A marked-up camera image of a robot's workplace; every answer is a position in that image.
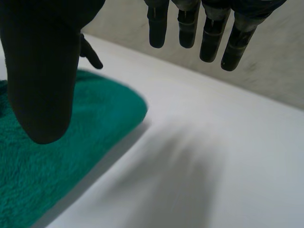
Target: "white table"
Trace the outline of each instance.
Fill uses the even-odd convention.
[[[148,130],[48,228],[304,227],[303,111],[86,37]]]

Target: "teal towel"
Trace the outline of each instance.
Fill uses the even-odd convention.
[[[60,140],[38,145],[17,122],[0,81],[0,228],[26,228],[65,196],[145,117],[131,89],[78,71],[71,124]]]

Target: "robotic finger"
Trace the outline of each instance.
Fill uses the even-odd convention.
[[[230,1],[202,0],[202,4],[206,13],[206,21],[199,57],[202,61],[211,63],[217,55],[225,26],[230,15]]]
[[[165,43],[169,0],[144,0],[148,6],[149,41],[154,48]]]
[[[257,26],[286,0],[232,0],[235,22],[224,52],[221,67],[237,68]]]
[[[191,48],[194,45],[198,24],[200,0],[172,0],[179,9],[180,45]]]

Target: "beige wall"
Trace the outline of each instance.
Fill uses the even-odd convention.
[[[165,45],[161,49],[150,47],[146,11],[143,0],[107,0],[84,32],[304,109],[303,0],[288,0],[258,27],[233,72],[220,68],[233,14],[230,15],[218,56],[208,64],[199,58],[205,21],[203,9],[199,16],[196,42],[191,49],[179,45],[178,10],[174,4],[169,8]]]

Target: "robotic hand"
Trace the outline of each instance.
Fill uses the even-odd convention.
[[[161,48],[165,42],[167,12],[170,0],[144,0],[148,6],[150,45]],[[200,0],[172,0],[179,9],[180,45],[194,44]],[[257,26],[286,0],[201,0],[206,12],[203,40],[199,57],[214,61],[231,9],[235,22],[224,52],[221,67],[226,71],[237,68]]]
[[[172,0],[179,8],[180,44],[194,44],[200,0]],[[222,59],[234,70],[257,26],[286,0],[202,0],[207,15],[200,58],[212,62],[230,14],[235,23]],[[97,54],[81,34],[105,0],[0,0],[0,38],[12,109],[29,137],[40,144],[61,138],[72,113],[79,56],[98,69]],[[150,44],[165,41],[169,0],[145,0]]]

